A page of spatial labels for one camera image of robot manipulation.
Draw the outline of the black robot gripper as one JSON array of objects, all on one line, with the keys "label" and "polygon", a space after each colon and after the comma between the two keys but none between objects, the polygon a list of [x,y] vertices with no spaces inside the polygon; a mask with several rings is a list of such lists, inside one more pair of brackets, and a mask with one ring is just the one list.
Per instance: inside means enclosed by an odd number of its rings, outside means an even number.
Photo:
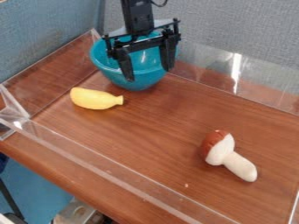
[{"label": "black robot gripper", "polygon": [[166,71],[174,68],[180,41],[178,18],[155,20],[152,0],[120,0],[126,27],[104,36],[107,55],[116,59],[126,80],[135,80],[130,53],[158,46]]}]

